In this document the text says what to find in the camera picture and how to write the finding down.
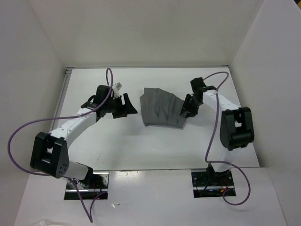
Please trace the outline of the grey pleated skirt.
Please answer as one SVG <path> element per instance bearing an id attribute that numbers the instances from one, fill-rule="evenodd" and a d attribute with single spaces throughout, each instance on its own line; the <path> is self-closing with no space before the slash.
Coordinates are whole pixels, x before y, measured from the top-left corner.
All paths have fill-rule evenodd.
<path id="1" fill-rule="evenodd" d="M 180 116 L 184 101 L 159 88 L 144 88 L 140 96 L 144 126 L 165 126 L 182 129 L 186 119 Z"/>

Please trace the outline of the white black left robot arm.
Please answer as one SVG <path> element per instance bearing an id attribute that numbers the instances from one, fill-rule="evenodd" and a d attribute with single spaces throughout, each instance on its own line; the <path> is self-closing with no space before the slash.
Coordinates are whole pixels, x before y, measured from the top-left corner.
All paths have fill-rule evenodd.
<path id="1" fill-rule="evenodd" d="M 99 182 L 100 177 L 93 169 L 84 164 L 70 161 L 68 149 L 86 129 L 96 124 L 106 114 L 113 118 L 136 114 L 128 94 L 120 95 L 121 84 L 111 87 L 100 85 L 96 94 L 91 96 L 66 123 L 50 131 L 40 132 L 34 140 L 30 166 L 55 178 L 72 178 L 83 188 Z"/>

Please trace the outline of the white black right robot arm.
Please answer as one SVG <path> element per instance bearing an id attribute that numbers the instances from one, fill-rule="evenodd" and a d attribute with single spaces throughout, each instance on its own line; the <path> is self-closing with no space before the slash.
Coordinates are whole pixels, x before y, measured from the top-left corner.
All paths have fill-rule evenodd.
<path id="1" fill-rule="evenodd" d="M 183 118 L 194 117 L 203 104 L 215 112 L 214 137 L 205 154 L 208 163 L 206 179 L 211 185 L 220 183 L 229 173 L 234 150 L 245 148 L 254 141 L 252 113 L 221 95 L 214 86 L 207 86 L 203 78 L 190 81 L 192 94 L 187 94 L 181 109 Z"/>

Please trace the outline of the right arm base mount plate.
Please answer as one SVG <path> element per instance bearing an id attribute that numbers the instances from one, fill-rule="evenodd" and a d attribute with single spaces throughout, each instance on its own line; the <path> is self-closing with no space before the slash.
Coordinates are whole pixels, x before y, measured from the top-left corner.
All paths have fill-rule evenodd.
<path id="1" fill-rule="evenodd" d="M 222 197 L 225 191 L 225 197 L 236 196 L 230 171 L 224 176 L 212 179 L 209 178 L 209 173 L 204 170 L 192 171 L 191 179 L 194 198 Z"/>

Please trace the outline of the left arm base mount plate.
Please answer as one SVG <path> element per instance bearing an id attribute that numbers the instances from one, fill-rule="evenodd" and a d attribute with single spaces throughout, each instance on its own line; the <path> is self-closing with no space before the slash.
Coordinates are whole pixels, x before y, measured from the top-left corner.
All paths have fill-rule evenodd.
<path id="1" fill-rule="evenodd" d="M 91 182 L 84 184 L 83 181 L 73 179 L 75 185 L 83 200 L 107 200 L 108 199 L 108 187 L 109 187 L 109 172 L 95 172 Z M 67 181 L 64 200 L 79 200 L 79 196 L 74 184 Z"/>

